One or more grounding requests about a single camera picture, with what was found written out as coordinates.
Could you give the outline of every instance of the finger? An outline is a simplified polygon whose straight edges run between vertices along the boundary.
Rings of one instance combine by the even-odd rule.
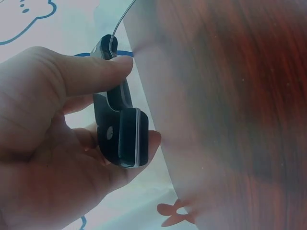
[[[73,131],[85,151],[97,147],[97,141],[95,137],[97,135],[95,133],[86,128],[74,128]]]
[[[85,109],[93,103],[93,95],[85,95],[79,97],[71,97],[66,100],[66,103],[63,106],[64,114],[72,114],[82,109]]]
[[[97,57],[66,56],[51,50],[44,52],[44,57],[51,59],[63,79],[62,87],[65,87],[68,97],[113,89],[130,74],[133,67],[133,59],[129,56],[107,61]]]
[[[161,144],[161,135],[156,131],[149,131],[149,160],[148,164],[154,158],[154,155]],[[121,188],[132,181],[145,167],[123,169],[113,164],[106,166],[109,171],[110,192]]]

